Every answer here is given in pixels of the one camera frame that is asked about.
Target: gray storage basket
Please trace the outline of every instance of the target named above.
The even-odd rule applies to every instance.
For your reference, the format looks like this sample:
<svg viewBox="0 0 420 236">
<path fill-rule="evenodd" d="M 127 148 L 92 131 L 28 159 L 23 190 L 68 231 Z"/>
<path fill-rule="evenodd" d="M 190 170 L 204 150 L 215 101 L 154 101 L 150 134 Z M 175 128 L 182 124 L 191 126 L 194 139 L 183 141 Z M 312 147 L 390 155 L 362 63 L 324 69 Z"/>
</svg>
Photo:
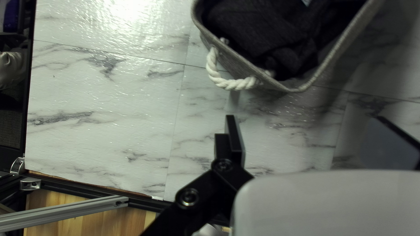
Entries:
<svg viewBox="0 0 420 236">
<path fill-rule="evenodd" d="M 207 49 L 215 47 L 219 51 L 218 61 L 226 68 L 235 79 L 244 79 L 255 76 L 267 89 L 275 89 L 284 92 L 302 92 L 311 86 L 317 79 L 330 78 L 337 60 L 352 44 L 356 37 L 363 31 L 367 24 L 372 20 L 384 0 L 367 0 L 353 20 L 343 31 L 343 33 L 330 45 L 326 56 L 318 67 L 307 72 L 303 78 L 291 78 L 286 81 L 277 81 L 256 67 L 240 54 L 232 50 L 229 46 L 220 41 L 202 24 L 201 15 L 203 12 L 203 1 L 194 0 L 191 10 L 192 21 L 200 30 L 201 40 Z"/>
</svg>

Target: screw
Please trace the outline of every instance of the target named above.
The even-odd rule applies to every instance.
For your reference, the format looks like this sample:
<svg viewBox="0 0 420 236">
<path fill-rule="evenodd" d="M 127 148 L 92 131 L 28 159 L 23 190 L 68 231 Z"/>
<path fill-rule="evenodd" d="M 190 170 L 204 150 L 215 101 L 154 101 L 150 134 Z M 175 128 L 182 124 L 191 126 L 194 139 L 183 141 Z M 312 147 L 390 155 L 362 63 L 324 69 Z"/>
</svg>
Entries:
<svg viewBox="0 0 420 236">
<path fill-rule="evenodd" d="M 181 204 L 188 207 L 197 203 L 198 191 L 195 189 L 186 189 L 180 196 Z"/>
<path fill-rule="evenodd" d="M 232 169 L 232 162 L 228 159 L 222 159 L 216 163 L 215 167 L 220 172 L 228 172 Z"/>
</svg>

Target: white rope handle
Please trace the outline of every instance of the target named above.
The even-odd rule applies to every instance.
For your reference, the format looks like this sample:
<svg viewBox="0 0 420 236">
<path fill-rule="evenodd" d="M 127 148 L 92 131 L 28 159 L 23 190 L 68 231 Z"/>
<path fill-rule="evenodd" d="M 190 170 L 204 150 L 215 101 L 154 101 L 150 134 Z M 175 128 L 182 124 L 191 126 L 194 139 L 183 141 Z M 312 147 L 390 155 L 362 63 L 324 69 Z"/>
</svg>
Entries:
<svg viewBox="0 0 420 236">
<path fill-rule="evenodd" d="M 224 44 L 228 44 L 228 40 L 225 38 L 220 38 Z M 219 50 L 216 47 L 211 47 L 209 53 L 207 54 L 207 63 L 206 70 L 209 73 L 209 78 L 216 84 L 217 87 L 224 90 L 245 90 L 255 88 L 257 85 L 262 84 L 262 82 L 257 79 L 255 76 L 249 76 L 244 79 L 223 79 L 217 69 L 217 56 L 219 55 Z M 268 75 L 272 76 L 272 72 L 265 71 Z"/>
</svg>

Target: wooden board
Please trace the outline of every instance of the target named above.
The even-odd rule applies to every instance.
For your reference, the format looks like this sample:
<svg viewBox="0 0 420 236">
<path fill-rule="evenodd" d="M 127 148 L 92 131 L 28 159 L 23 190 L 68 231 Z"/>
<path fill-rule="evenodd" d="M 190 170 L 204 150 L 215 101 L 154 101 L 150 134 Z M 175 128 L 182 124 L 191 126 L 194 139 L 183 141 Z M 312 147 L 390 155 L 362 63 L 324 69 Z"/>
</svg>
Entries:
<svg viewBox="0 0 420 236">
<path fill-rule="evenodd" d="M 58 176 L 47 175 L 47 174 L 44 174 L 44 173 L 41 173 L 41 172 L 38 172 L 38 171 L 34 171 L 34 170 L 28 170 L 28 173 L 35 178 L 37 176 L 42 176 L 42 177 L 47 177 L 47 178 L 50 178 L 50 179 L 59 179 L 59 180 L 64 180 L 64 181 L 68 181 L 68 182 L 83 184 L 83 185 L 87 185 L 87 186 L 93 186 L 93 187 L 102 188 L 102 189 L 109 189 L 109 190 L 113 190 L 113 191 L 117 191 L 117 192 L 121 192 L 121 193 L 134 194 L 134 195 L 137 195 L 137 196 L 140 196 L 140 197 L 152 198 L 151 196 L 146 195 L 146 194 L 141 194 L 141 193 L 137 193 L 137 192 L 133 192 L 133 191 L 127 191 L 127 190 L 123 190 L 123 189 L 116 189 L 116 188 L 113 188 L 113 187 L 94 185 L 94 184 L 86 184 L 86 183 L 77 182 L 77 181 L 69 180 L 69 179 L 66 179 L 66 178 L 58 177 Z"/>
<path fill-rule="evenodd" d="M 87 199 L 39 189 L 28 195 L 26 209 L 84 200 Z M 155 217 L 154 212 L 124 207 L 29 227 L 24 236 L 138 236 Z"/>
</svg>

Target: marble-pattern floor tile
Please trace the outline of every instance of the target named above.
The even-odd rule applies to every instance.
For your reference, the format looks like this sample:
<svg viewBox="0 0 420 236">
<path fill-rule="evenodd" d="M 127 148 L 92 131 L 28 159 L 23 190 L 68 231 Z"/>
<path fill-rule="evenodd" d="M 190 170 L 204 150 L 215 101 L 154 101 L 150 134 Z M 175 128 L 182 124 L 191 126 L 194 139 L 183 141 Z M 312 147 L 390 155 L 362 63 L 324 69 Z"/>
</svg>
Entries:
<svg viewBox="0 0 420 236">
<path fill-rule="evenodd" d="M 206 67 L 206 57 L 209 51 L 200 39 L 200 30 L 192 25 L 189 33 L 188 50 L 186 55 L 185 64 L 190 66 Z M 226 71 L 220 64 L 217 64 L 217 69 Z"/>
<path fill-rule="evenodd" d="M 38 0 L 36 40 L 185 63 L 190 0 Z"/>
<path fill-rule="evenodd" d="M 184 66 L 36 41 L 26 168 L 163 197 Z"/>
<path fill-rule="evenodd" d="M 387 0 L 323 87 L 420 102 L 419 1 Z"/>
<path fill-rule="evenodd" d="M 351 93 L 341 126 L 332 169 L 360 168 L 358 153 L 366 125 L 372 117 L 384 116 L 420 140 L 420 103 Z"/>
<path fill-rule="evenodd" d="M 327 170 L 335 150 L 348 92 L 311 87 L 298 94 L 242 91 L 234 114 L 254 176 Z M 186 66 L 169 160 L 165 200 L 209 169 L 214 133 L 223 133 L 228 92 L 205 69 Z"/>
</svg>

